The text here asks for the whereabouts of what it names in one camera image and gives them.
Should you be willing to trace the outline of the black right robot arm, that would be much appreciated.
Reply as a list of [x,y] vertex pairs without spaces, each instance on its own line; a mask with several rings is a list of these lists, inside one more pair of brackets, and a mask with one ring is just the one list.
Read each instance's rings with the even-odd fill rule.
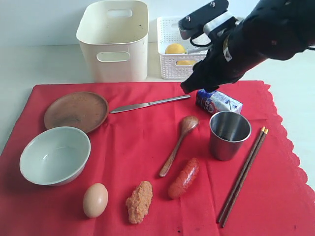
[[205,34],[206,57],[181,83],[185,93],[208,92],[235,83],[266,59],[288,60],[315,45],[315,3],[312,0],[261,0],[244,19],[228,13],[228,1],[214,0],[182,18],[183,39]]

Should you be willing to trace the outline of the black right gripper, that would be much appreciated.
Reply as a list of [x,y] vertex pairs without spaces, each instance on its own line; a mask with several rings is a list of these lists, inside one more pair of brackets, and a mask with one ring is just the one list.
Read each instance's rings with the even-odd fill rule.
[[247,71],[266,60],[266,26],[244,22],[221,36],[210,55],[193,66],[192,74],[181,83],[185,94],[205,89],[211,93],[220,85],[239,80]]

